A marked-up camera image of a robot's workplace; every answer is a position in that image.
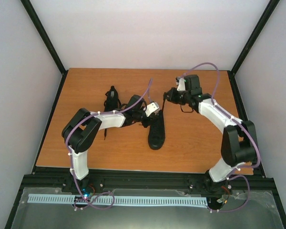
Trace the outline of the black sneaker with laces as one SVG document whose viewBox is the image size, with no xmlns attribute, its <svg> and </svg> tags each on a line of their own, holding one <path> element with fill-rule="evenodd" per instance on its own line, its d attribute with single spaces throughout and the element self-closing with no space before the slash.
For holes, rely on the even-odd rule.
<svg viewBox="0 0 286 229">
<path fill-rule="evenodd" d="M 149 126 L 148 145 L 152 150 L 159 150 L 165 142 L 164 104 L 163 100 L 161 110 L 156 114 L 157 120 Z"/>
</svg>

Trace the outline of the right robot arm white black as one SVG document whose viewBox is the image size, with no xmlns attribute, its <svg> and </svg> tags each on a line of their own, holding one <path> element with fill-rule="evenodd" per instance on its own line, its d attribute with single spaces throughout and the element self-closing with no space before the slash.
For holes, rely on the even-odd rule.
<svg viewBox="0 0 286 229">
<path fill-rule="evenodd" d="M 204 176 L 202 186 L 206 192 L 216 192 L 235 171 L 260 165 L 253 122 L 234 117 L 219 105 L 213 94 L 204 94 L 198 75 L 177 77 L 176 85 L 164 93 L 164 99 L 180 106 L 188 105 L 222 133 L 221 158 Z"/>
</svg>

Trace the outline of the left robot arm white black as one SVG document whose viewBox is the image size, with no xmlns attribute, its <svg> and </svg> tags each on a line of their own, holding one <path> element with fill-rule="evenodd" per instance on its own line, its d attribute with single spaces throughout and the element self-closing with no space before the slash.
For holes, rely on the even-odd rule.
<svg viewBox="0 0 286 229">
<path fill-rule="evenodd" d="M 113 104 L 107 99 L 104 112 L 90 112 L 81 108 L 64 127 L 64 139 L 71 161 L 70 173 L 75 177 L 73 187 L 79 192 L 86 191 L 90 181 L 86 177 L 88 169 L 88 149 L 92 146 L 98 131 L 109 128 L 122 128 L 141 123 L 148 127 L 158 117 L 160 106 L 157 102 L 147 103 L 138 95 L 133 95 L 127 104 L 119 100 Z"/>
</svg>

